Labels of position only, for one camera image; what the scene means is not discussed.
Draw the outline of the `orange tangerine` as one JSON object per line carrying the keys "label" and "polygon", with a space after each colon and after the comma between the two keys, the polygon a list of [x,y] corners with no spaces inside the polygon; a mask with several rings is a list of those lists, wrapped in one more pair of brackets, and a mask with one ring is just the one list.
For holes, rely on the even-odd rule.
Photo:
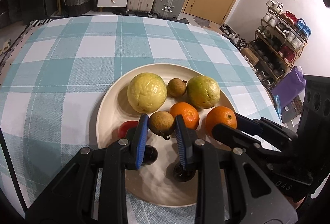
{"label": "orange tangerine", "polygon": [[199,126],[200,116],[198,111],[191,104],[186,102],[178,102],[174,104],[169,113],[175,118],[182,115],[185,126],[189,129],[196,130]]}
{"label": "orange tangerine", "polygon": [[212,129],[220,123],[236,129],[237,119],[234,111],[225,106],[217,106],[210,110],[205,120],[207,134],[213,136]]}

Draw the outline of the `green-yellow guava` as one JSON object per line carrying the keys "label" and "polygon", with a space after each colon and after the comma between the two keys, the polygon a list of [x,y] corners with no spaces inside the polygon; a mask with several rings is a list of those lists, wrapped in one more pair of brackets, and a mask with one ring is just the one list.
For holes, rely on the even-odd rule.
{"label": "green-yellow guava", "polygon": [[211,77],[199,75],[191,78],[187,83],[187,96],[195,107],[212,108],[220,100],[220,95],[220,87]]}

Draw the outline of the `dark plum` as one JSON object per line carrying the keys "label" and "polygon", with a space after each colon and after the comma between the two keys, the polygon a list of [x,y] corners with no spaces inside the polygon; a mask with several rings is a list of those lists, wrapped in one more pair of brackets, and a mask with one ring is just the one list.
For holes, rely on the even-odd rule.
{"label": "dark plum", "polygon": [[173,169],[174,179],[178,182],[188,182],[194,178],[196,166],[194,164],[182,165],[178,162]]}
{"label": "dark plum", "polygon": [[151,145],[146,145],[142,165],[151,165],[157,160],[157,158],[158,151],[156,150],[156,148]]}

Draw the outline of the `brown longan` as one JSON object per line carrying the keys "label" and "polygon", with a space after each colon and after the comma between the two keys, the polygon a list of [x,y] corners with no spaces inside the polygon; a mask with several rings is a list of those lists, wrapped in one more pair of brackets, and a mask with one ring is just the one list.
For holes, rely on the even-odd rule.
{"label": "brown longan", "polygon": [[167,84],[168,94],[172,97],[181,97],[186,93],[187,81],[179,78],[171,79]]}
{"label": "brown longan", "polygon": [[168,112],[154,112],[149,118],[148,127],[155,135],[169,140],[175,128],[174,117]]}

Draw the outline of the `red tomato small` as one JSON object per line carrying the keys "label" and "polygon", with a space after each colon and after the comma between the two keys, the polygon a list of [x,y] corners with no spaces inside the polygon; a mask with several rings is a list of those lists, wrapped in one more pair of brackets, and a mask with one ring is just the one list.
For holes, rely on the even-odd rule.
{"label": "red tomato small", "polygon": [[122,139],[126,136],[129,129],[137,127],[138,121],[126,121],[118,128],[118,138]]}

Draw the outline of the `yellow guava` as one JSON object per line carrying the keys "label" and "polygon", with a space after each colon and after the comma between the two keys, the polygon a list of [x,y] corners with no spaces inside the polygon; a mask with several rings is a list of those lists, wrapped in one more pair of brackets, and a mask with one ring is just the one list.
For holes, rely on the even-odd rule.
{"label": "yellow guava", "polygon": [[167,98],[164,80],[154,73],[140,73],[127,88],[127,100],[139,113],[153,113],[160,109]]}

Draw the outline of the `purple bag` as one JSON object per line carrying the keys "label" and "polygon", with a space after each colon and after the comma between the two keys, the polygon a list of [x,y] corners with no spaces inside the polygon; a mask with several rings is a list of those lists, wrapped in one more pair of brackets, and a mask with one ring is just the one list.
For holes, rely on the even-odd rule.
{"label": "purple bag", "polygon": [[271,92],[273,96],[279,96],[280,106],[284,108],[305,89],[305,85],[301,66],[294,66]]}

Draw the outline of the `shoe rack with shoes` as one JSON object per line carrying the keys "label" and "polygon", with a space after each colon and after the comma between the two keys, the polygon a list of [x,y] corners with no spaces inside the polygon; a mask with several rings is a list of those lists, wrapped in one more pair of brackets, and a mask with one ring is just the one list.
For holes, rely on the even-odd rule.
{"label": "shoe rack with shoes", "polygon": [[300,58],[312,30],[302,18],[284,11],[280,2],[266,2],[267,12],[255,30],[248,48],[259,60],[257,77],[266,89],[273,89]]}

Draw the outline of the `teal checked tablecloth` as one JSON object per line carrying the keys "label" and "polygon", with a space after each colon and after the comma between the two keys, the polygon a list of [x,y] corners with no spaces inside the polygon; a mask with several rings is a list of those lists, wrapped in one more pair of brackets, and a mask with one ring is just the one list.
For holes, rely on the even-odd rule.
{"label": "teal checked tablecloth", "polygon": [[62,18],[36,29],[9,59],[1,130],[27,205],[82,148],[97,148],[105,92],[139,66],[170,63],[215,79],[235,110],[279,117],[246,59],[218,33],[146,17]]}

